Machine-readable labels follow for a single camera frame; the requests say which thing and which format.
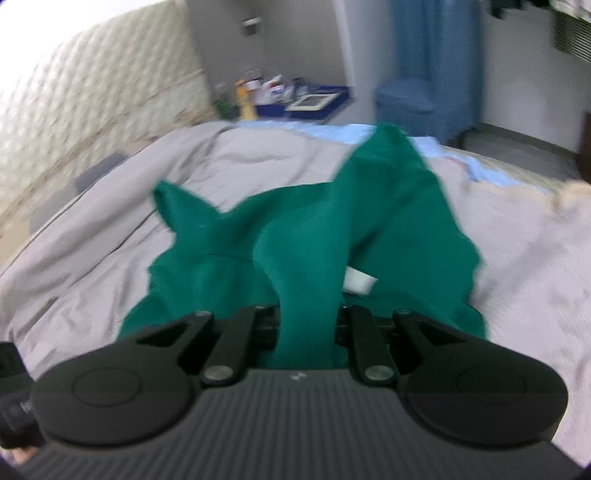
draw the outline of blue box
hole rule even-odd
[[[332,102],[330,102],[328,105],[326,105],[322,110],[318,111],[289,112],[285,110],[285,105],[271,104],[255,105],[256,114],[262,118],[282,118],[285,120],[321,121],[325,120],[327,117],[333,114],[351,98],[349,93],[349,87],[342,86],[316,86],[308,93],[340,93],[340,95],[337,98],[335,98]]]

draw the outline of bed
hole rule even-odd
[[[148,41],[123,42],[126,47],[113,54],[113,38],[145,40],[145,33],[154,31]],[[110,49],[108,59],[102,57],[105,49]],[[88,61],[90,73],[81,73],[88,58],[106,63],[99,61],[97,67]],[[94,87],[105,81],[101,71],[121,68],[125,71],[117,73],[119,83],[110,84],[112,89]],[[158,75],[148,81],[147,72]],[[256,192],[326,181],[329,170],[337,169],[373,128],[292,122],[234,128],[209,122],[215,116],[205,75],[184,18],[171,1],[80,33],[45,58],[32,77],[37,80],[17,83],[0,100],[1,118],[17,126],[4,122],[0,130],[0,247],[7,260],[0,274],[0,340],[19,346],[35,377],[59,361],[114,341],[118,322],[145,295],[147,267],[171,242],[170,232],[152,215],[151,187],[163,177],[190,182],[190,172],[175,162],[193,155],[188,145],[195,135],[234,132],[202,172],[207,182],[191,187],[217,207],[230,209]],[[53,92],[55,101],[43,103],[44,92]],[[84,108],[77,104],[81,99],[88,102]],[[73,113],[73,105],[80,113]],[[256,147],[245,146],[245,138]],[[231,179],[246,179],[244,172],[254,168],[236,158],[277,155],[262,147],[269,138],[292,145],[293,151],[321,149],[332,161],[310,167],[286,153],[290,163],[264,170],[265,181],[244,180],[238,193],[225,189],[236,184]],[[483,257],[472,303],[487,319],[490,340],[538,358],[561,374],[570,403],[554,441],[586,465],[591,461],[586,408],[591,398],[591,277],[584,266],[591,264],[591,188],[442,147],[433,139],[413,141]],[[143,183],[130,183],[129,176]],[[120,203],[102,203],[109,189],[129,195],[122,195]],[[101,210],[102,205],[111,210]],[[94,213],[86,215],[90,210],[85,208],[95,208]],[[130,212],[144,218],[144,235],[156,232],[150,242],[143,242],[140,230],[128,229]],[[121,262],[127,270],[119,280],[132,287],[124,292],[114,287],[119,297],[108,315],[93,316],[89,289],[105,286],[102,275]]]

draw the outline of baseboard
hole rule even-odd
[[[544,140],[540,140],[536,137],[531,137],[529,135],[521,134],[519,132],[515,132],[513,130],[507,130],[503,127],[498,127],[496,125],[491,124],[480,124],[477,128],[478,131],[483,133],[488,133],[492,135],[497,135],[499,137],[508,138],[509,140],[514,140],[516,142],[520,142],[526,145],[531,145],[532,147],[539,148],[541,150],[546,150],[548,152],[554,153],[556,155],[563,155],[565,157],[573,157],[576,155],[576,152],[570,151],[566,148],[559,147],[558,145],[554,145],[550,142],[546,142]]]

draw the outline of blue chair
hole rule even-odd
[[[479,0],[392,0],[398,79],[376,89],[379,122],[449,142],[478,125],[483,46]]]

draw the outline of black device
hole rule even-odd
[[[278,307],[197,312],[36,383],[47,444],[27,480],[573,480],[550,443],[567,390],[545,364],[408,310],[338,312],[349,368],[253,367]]]

